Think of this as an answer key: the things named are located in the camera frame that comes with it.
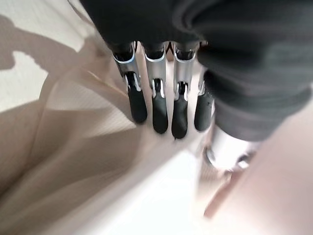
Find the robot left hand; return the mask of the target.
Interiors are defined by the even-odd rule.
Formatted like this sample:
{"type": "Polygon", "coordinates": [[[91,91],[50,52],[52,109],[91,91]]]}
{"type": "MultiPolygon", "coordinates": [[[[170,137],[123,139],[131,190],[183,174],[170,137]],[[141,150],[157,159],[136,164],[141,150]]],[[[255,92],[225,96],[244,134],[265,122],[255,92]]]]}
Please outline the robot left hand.
{"type": "Polygon", "coordinates": [[[313,3],[310,0],[84,0],[128,87],[137,122],[147,116],[132,42],[145,50],[153,91],[153,123],[167,127],[165,43],[173,47],[172,134],[187,131],[187,91],[192,62],[204,68],[194,117],[203,131],[214,123],[209,162],[234,170],[276,128],[312,98],[313,3]]]}

